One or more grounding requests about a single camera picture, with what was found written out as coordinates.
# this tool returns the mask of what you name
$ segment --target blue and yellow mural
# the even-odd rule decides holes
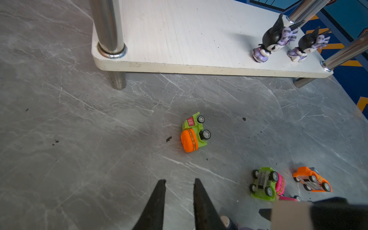
[[[237,0],[246,4],[290,15],[302,0]],[[360,35],[368,33],[368,0],[331,0],[301,29],[311,33],[320,26],[319,32],[332,29],[326,47],[318,50],[324,59],[350,44]],[[368,118],[368,54],[358,55],[334,69],[338,80],[350,98]]]

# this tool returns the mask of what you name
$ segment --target orange toy car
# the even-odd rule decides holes
[[[296,182],[302,182],[307,191],[332,192],[330,183],[319,175],[316,168],[300,167],[293,177]]]

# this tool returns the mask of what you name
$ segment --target black and purple figurine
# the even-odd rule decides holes
[[[291,58],[293,62],[301,62],[307,57],[307,53],[312,53],[316,51],[319,47],[327,46],[330,41],[330,37],[325,37],[331,30],[319,33],[319,28],[317,27],[312,33],[308,33],[301,37],[298,42],[298,47],[287,52],[287,55]]]
[[[298,27],[303,23],[304,20],[292,24],[289,27],[285,27],[283,14],[280,14],[273,27],[267,30],[263,35],[262,44],[258,44],[260,47],[253,49],[254,60],[257,62],[266,62],[271,51],[279,51],[288,42],[295,41],[297,38]]]

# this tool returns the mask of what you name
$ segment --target figurine's face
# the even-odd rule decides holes
[[[282,49],[284,46],[281,46],[279,44],[273,44],[273,45],[270,45],[267,47],[267,49],[269,51],[272,51],[272,52],[276,52],[276,51],[279,51],[280,49]]]
[[[316,51],[316,49],[314,49],[314,48],[307,48],[307,49],[303,50],[304,53],[312,53],[314,51]]]

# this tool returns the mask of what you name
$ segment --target figurine head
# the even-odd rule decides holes
[[[266,33],[263,35],[262,38],[262,44],[264,46],[265,49],[267,49],[268,51],[279,51],[280,49],[282,49],[284,47],[284,45],[281,45],[279,43],[280,40],[288,40],[289,37],[283,38],[283,29],[285,28],[284,26],[284,22],[282,19],[283,14],[279,15],[279,18],[277,19],[277,21],[275,22],[275,24],[273,25],[273,27],[271,27],[269,30],[266,31]],[[295,24],[292,24],[290,26],[290,31],[295,30],[296,28],[298,28],[302,23],[304,23],[304,20]]]
[[[300,51],[304,53],[312,53],[316,49],[318,49],[319,46],[324,44],[326,40],[325,35],[327,35],[331,30],[328,30],[326,32],[319,34],[319,28],[320,26],[317,27],[312,33],[308,33],[300,38],[299,43],[298,43]],[[318,38],[320,38],[321,44],[316,43]]]

